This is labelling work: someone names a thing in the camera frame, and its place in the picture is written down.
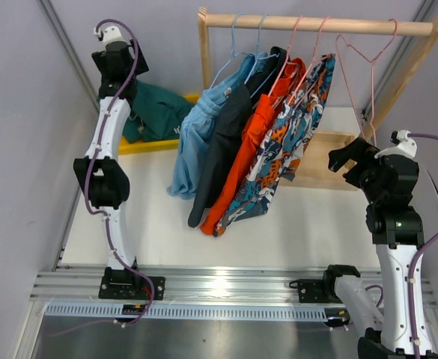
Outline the patterned colourful shorts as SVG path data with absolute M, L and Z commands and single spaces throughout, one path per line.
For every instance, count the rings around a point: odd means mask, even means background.
M 249 172 L 212 236 L 221 236 L 235 221 L 267 214 L 280 180 L 294 179 L 322 119 L 334 69 L 335 54 L 322 56 L 302 83 L 293 104 L 288 106 L 288 97 L 301 78 L 291 86 L 288 95 L 276 107 L 278 114 L 273 118 Z

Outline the dark green shorts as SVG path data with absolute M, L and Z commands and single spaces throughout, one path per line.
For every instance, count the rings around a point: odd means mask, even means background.
M 193 106 L 169 90 L 136 82 L 136 97 L 124 124 L 123 137 L 130 144 L 177 139 Z

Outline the pink hanger patterned shorts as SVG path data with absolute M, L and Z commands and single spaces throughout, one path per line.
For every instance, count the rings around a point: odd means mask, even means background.
M 293 92 L 290 94 L 290 96 L 288 97 L 288 101 L 287 101 L 287 105 L 291 106 L 293 104 L 294 99 L 296 98 L 296 95 L 299 91 L 299 89 L 302 86 L 302 83 L 305 81 L 307 75 L 311 72 L 312 67 L 314 66 L 314 63 L 317 62 L 316 57 L 317 57 L 317 48 L 320 42 L 320 36 L 323 32 L 323 27 L 325 26 L 325 24 L 331 19 L 331 16 L 327 16 L 323 19 L 322 23 L 320 24 L 319 30 L 317 32 L 317 37 L 316 37 L 316 41 L 315 41 L 315 45 L 314 45 L 314 49 L 313 49 L 313 53 L 312 53 L 312 59 L 310 61 L 309 66 L 307 67 L 306 71 L 303 73 L 301 79 L 298 81 L 298 83 L 296 84 L 296 87 L 293 89 Z

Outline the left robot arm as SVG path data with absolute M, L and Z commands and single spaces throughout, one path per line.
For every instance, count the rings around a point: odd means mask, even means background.
M 113 270 L 133 267 L 136 256 L 129 240 L 126 203 L 130 180 L 118 162 L 124 125 L 136 95 L 138 56 L 133 45 L 116 40 L 92 54 L 101 73 L 100 112 L 92 142 L 73 170 L 91 215 L 102 218 L 107 241 L 107 266 Z

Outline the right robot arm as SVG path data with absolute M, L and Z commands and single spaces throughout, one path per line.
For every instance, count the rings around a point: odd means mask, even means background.
M 428 333 L 422 300 L 423 223 L 411 206 L 419 179 L 416 143 L 396 140 L 380 150 L 363 138 L 329 152 L 328 168 L 336 172 L 355 165 L 344 179 L 363 191 L 366 225 L 380 263 L 384 309 L 379 310 L 362 279 L 350 266 L 321 283 L 328 301 L 345 305 L 360 333 L 360 358 L 438 358 Z

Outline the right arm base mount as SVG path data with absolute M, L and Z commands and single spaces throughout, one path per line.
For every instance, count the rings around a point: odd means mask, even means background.
M 301 304 L 342 304 L 334 284 L 324 279 L 299 279 L 292 280 L 288 286 L 298 292 Z

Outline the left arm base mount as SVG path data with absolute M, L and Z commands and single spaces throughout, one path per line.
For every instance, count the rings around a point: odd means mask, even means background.
M 106 267 L 98 297 L 110 300 L 147 300 L 151 294 L 149 283 L 131 271 Z

